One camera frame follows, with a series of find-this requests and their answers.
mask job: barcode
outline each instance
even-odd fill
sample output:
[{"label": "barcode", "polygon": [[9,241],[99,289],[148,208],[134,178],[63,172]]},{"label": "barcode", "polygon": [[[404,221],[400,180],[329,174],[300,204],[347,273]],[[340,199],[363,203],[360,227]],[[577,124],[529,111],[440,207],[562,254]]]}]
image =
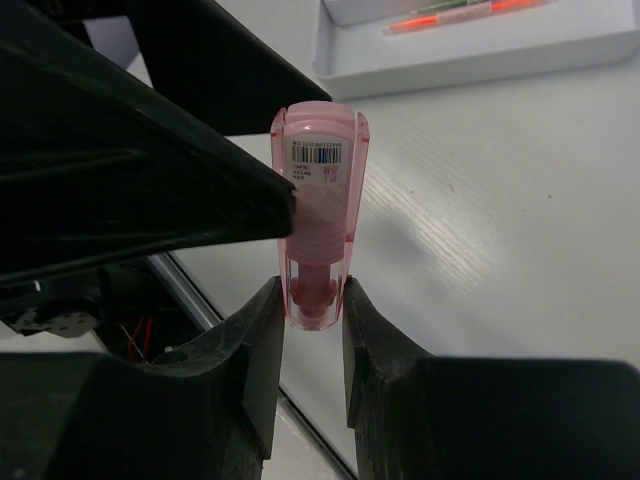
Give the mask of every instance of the barcode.
[{"label": "barcode", "polygon": [[301,147],[291,146],[291,158],[300,163],[340,163],[342,159],[342,147]]}]

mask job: white label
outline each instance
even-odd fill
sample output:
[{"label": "white label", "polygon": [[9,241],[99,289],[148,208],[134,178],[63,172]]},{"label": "white label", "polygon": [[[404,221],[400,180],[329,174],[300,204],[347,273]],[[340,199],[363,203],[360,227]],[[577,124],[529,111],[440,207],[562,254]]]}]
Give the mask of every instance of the white label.
[{"label": "white label", "polygon": [[453,8],[437,14],[438,24],[466,22],[492,13],[492,2],[478,3],[467,7]]},{"label": "white label", "polygon": [[297,187],[344,187],[349,173],[349,142],[331,135],[296,135],[285,145],[287,179]]}]

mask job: pink cap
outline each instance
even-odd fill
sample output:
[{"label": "pink cap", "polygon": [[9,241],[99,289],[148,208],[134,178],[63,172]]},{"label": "pink cap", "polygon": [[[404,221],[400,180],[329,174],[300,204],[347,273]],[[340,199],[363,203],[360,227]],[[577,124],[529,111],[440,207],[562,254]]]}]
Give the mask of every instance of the pink cap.
[{"label": "pink cap", "polygon": [[349,105],[303,102],[271,126],[273,169],[296,187],[294,232],[278,241],[287,319],[338,321],[360,207],[369,126]]}]

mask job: black device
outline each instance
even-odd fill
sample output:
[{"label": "black device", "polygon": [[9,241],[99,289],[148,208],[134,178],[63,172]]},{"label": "black device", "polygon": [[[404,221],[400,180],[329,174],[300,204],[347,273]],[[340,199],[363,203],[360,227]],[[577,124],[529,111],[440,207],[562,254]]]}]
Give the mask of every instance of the black device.
[{"label": "black device", "polygon": [[[82,21],[115,15],[155,91],[90,47]],[[163,252],[291,232],[293,186],[224,136],[313,99],[329,97],[211,0],[0,2],[0,319],[95,330],[111,352],[0,355],[0,478],[260,477],[279,279],[207,323]],[[344,302],[360,478],[640,478],[633,368],[438,358],[356,279]]]}]

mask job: pink correction tape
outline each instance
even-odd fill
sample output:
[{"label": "pink correction tape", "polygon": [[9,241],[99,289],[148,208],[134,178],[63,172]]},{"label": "pink correction tape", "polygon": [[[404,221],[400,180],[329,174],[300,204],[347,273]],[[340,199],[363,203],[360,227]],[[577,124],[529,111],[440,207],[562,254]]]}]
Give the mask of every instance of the pink correction tape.
[{"label": "pink correction tape", "polygon": [[369,149],[348,105],[304,102],[271,126],[273,169],[296,187],[294,232],[278,241],[287,319],[304,330],[338,321]]}]

